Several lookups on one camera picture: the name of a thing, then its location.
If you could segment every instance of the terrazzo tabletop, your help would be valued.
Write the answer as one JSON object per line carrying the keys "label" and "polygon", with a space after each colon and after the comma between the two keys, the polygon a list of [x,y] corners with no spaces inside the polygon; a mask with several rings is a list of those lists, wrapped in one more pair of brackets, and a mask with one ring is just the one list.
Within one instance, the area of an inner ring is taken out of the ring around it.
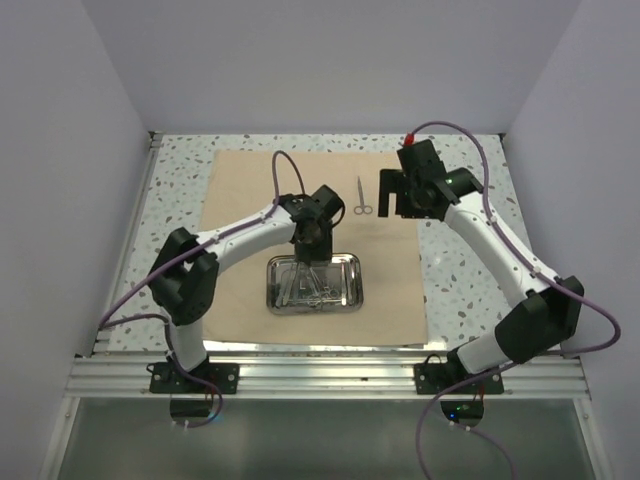
{"label": "terrazzo tabletop", "polygon": [[[448,169],[466,167],[482,181],[482,166],[471,142],[460,135],[430,138]],[[148,273],[167,235],[178,227],[198,231],[200,214],[217,150],[295,152],[388,152],[399,148],[401,135],[165,135],[148,185],[132,253],[120,285],[126,292]],[[529,240],[498,136],[479,135],[489,160],[490,196],[504,221],[528,246]],[[416,228],[429,343],[420,348],[450,350],[490,330],[509,311],[498,284],[471,248],[438,221],[418,221]],[[158,311],[143,289],[115,316]],[[160,322],[139,321],[116,327],[105,339],[106,350],[155,351],[166,348]],[[300,350],[299,346],[205,342],[208,350]],[[345,347],[314,346],[342,350]]]}

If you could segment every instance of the tan cloth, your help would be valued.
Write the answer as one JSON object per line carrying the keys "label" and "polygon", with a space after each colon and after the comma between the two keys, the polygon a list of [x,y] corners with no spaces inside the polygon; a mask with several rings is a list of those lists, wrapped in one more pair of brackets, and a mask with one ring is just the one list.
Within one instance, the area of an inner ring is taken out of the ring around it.
{"label": "tan cloth", "polygon": [[[234,223],[273,198],[271,152],[220,151],[216,154],[204,203],[201,230]],[[206,340],[304,345],[409,345],[427,341],[416,223],[378,218],[381,168],[397,168],[393,153],[294,153],[308,194],[322,184],[347,205],[334,231],[334,252],[361,262],[364,305],[351,313],[278,316],[266,306],[266,267],[276,255],[293,255],[293,245],[260,252],[224,272],[213,306],[204,317]],[[355,215],[360,176],[371,215]],[[278,160],[280,192],[298,193],[293,169]]]}

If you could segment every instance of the silver tray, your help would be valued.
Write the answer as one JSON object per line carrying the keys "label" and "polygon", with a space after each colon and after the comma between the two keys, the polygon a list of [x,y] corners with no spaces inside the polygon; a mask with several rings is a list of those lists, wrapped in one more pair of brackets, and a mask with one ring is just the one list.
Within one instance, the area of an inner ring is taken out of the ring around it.
{"label": "silver tray", "polygon": [[360,260],[334,254],[330,263],[307,266],[293,256],[267,265],[267,307],[276,315],[353,312],[364,301]]}

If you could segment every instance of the scissors blade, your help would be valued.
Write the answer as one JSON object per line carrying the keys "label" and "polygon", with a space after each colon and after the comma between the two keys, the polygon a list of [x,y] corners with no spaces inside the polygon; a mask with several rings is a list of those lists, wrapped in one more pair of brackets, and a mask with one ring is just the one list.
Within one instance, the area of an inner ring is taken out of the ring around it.
{"label": "scissors blade", "polygon": [[362,191],[362,182],[360,181],[359,175],[358,175],[358,196],[360,197],[360,206],[364,207],[364,192]]}

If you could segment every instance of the gray wall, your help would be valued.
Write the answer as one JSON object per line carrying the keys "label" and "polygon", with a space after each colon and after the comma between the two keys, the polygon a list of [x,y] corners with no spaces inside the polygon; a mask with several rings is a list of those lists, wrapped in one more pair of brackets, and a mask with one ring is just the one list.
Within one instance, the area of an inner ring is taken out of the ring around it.
{"label": "gray wall", "polygon": [[0,2],[0,478],[40,468],[95,330],[146,132],[77,0]]}
{"label": "gray wall", "polygon": [[[617,478],[639,478],[640,3],[584,0],[507,134],[532,243],[617,314],[622,340],[584,357]],[[584,311],[576,343],[610,335]]]}
{"label": "gray wall", "polygon": [[83,0],[148,129],[503,132],[579,0]]}

